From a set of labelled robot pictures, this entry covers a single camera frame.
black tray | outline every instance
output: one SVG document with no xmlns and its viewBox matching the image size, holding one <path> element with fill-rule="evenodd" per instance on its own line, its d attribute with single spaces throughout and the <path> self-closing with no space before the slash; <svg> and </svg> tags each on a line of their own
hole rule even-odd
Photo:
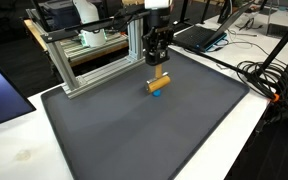
<svg viewBox="0 0 288 180">
<path fill-rule="evenodd" d="M 163 63 L 171 83 L 146 93 L 143 64 L 72 100 L 62 88 L 42 95 L 75 179 L 172 179 L 249 88 L 181 54 Z"/>
</svg>

floor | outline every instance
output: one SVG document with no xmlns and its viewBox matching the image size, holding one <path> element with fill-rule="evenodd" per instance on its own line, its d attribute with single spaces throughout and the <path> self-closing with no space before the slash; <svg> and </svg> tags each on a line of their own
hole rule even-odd
<svg viewBox="0 0 288 180">
<path fill-rule="evenodd" d="M 15 16 L 25 14 L 24 8 L 30 6 L 29 1 L 18 2 L 20 9 L 16 11 Z M 179 20 L 182 4 L 182 0 L 175 0 L 171 22 Z M 194 2 L 188 7 L 186 17 L 190 18 L 189 22 L 200 21 L 204 6 L 203 3 Z M 219 9 L 211 5 L 206 19 L 218 13 Z M 177 30 L 185 27 L 179 25 Z M 0 32 L 0 66 L 27 97 L 59 83 L 52 75 L 45 54 L 26 36 L 24 28 L 17 20 L 12 21 L 11 26 L 6 26 L 5 30 Z M 226 179 L 288 180 L 288 121 L 264 127 L 263 132 L 255 139 L 251 136 Z"/>
</svg>

laptop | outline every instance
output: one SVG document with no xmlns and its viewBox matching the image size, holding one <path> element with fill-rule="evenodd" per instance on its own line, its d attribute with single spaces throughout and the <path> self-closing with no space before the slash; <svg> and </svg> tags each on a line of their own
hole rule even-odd
<svg viewBox="0 0 288 180">
<path fill-rule="evenodd" d="M 190 50 L 207 52 L 214 44 L 227 36 L 225 31 L 251 6 L 251 4 L 252 2 L 249 2 L 242 6 L 238 11 L 234 12 L 217 31 L 201 26 L 192 26 L 174 36 L 173 43 Z"/>
<path fill-rule="evenodd" d="M 281 39 L 288 31 L 288 26 L 270 23 L 272 14 L 273 13 L 272 13 L 272 2 L 271 2 L 270 11 L 268 15 L 268 21 L 267 21 L 268 27 L 267 27 L 266 36 Z"/>
</svg>

blue object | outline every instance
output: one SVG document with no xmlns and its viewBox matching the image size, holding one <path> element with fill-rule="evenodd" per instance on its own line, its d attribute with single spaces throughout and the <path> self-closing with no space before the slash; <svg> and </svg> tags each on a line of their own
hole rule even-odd
<svg viewBox="0 0 288 180">
<path fill-rule="evenodd" d="M 153 92 L 153 96 L 154 97 L 159 97 L 160 95 L 161 95 L 161 90 L 160 89 L 158 89 L 158 90 Z"/>
</svg>

white table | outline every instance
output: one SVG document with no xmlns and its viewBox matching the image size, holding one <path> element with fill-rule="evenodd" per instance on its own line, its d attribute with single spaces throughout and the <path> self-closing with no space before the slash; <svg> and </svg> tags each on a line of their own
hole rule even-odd
<svg viewBox="0 0 288 180">
<path fill-rule="evenodd" d="M 256 18 L 256 22 L 266 23 L 267 17 L 264 19 L 265 16 L 261 16 Z M 288 20 L 285 19 L 281 22 L 288 25 Z M 217 18 L 212 18 L 206 21 L 205 26 L 217 28 L 216 20 Z M 257 43 L 267 52 L 270 52 L 278 42 L 277 39 L 266 37 L 258 31 L 250 30 L 248 33 L 258 34 L 258 37 L 241 36 L 241 38 Z M 172 49 L 237 79 L 236 74 L 231 70 L 220 70 L 215 63 L 186 53 L 179 47 L 172 47 Z M 256 47 L 243 49 L 235 45 L 227 46 L 209 55 L 232 65 L 243 60 L 263 61 L 267 57 Z M 288 44 L 278 58 L 288 63 Z M 40 96 L 41 93 L 29 98 L 37 108 L 35 112 L 0 125 L 1 180 L 73 179 L 45 114 Z M 248 93 L 212 133 L 176 179 L 223 179 L 266 109 L 267 103 L 267 99 L 256 93 L 252 91 Z"/>
</svg>

